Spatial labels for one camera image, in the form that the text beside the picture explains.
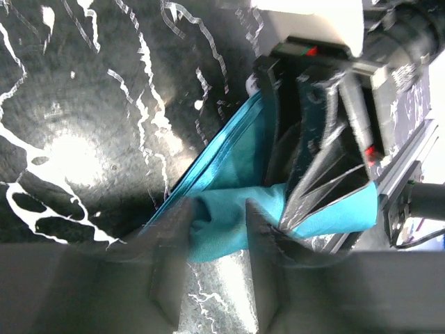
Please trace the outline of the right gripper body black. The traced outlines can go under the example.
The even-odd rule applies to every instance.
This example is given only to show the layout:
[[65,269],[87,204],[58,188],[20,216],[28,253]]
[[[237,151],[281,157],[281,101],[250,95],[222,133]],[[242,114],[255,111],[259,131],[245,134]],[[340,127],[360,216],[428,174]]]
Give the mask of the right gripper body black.
[[364,53],[332,42],[287,38],[270,57],[277,90],[279,121],[271,174],[288,174],[298,153],[299,134],[306,129],[298,78],[326,79],[339,91],[337,115],[348,120],[357,144],[374,173],[380,174],[394,160],[401,145],[390,109],[417,84],[435,58],[435,40],[427,35],[371,34]]

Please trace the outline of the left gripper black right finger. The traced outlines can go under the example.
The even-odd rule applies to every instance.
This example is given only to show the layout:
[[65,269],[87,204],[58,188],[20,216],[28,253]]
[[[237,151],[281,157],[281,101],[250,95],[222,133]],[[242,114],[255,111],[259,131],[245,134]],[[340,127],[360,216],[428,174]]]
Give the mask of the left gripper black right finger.
[[316,253],[253,202],[246,225],[260,333],[443,333],[442,252]]

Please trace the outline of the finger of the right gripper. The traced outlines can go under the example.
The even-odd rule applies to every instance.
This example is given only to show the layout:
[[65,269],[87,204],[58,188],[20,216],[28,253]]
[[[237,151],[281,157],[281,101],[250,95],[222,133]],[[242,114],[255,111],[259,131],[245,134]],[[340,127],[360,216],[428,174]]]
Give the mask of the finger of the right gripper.
[[296,83],[302,122],[279,223],[286,232],[371,182],[371,123],[355,75],[311,65]]
[[259,57],[254,73],[261,91],[265,122],[264,184],[286,182],[296,145],[296,84],[286,63]]

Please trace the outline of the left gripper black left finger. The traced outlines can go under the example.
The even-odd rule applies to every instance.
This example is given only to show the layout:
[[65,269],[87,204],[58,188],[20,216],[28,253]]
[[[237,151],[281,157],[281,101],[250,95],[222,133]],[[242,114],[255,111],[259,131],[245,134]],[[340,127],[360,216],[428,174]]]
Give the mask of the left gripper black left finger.
[[172,333],[184,293],[193,202],[108,249],[1,245],[2,333]]

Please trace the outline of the teal cloth napkin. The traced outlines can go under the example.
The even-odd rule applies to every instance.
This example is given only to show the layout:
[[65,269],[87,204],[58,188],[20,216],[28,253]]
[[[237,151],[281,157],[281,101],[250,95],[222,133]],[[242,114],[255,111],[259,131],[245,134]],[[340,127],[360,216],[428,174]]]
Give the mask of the teal cloth napkin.
[[285,207],[285,185],[262,186],[270,129],[261,93],[251,95],[211,140],[142,229],[151,234],[161,216],[182,198],[196,200],[190,224],[191,262],[209,262],[248,249],[245,202],[255,201],[273,226]]

